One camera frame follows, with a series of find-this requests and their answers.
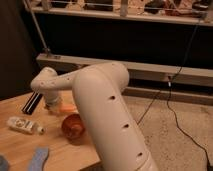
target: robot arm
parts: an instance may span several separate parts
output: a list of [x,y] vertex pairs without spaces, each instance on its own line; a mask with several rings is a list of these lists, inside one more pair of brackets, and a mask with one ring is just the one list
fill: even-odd
[[44,95],[47,105],[57,102],[58,90],[72,89],[80,116],[106,171],[157,171],[144,137],[121,96],[128,81],[127,69],[111,62],[62,76],[44,68],[31,87]]

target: small bottle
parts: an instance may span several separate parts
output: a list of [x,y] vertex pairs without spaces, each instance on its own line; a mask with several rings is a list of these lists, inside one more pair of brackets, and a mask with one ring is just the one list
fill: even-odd
[[39,134],[44,133],[44,128],[36,122],[17,116],[10,117],[7,121],[7,125],[13,130],[27,134],[33,134],[35,130]]

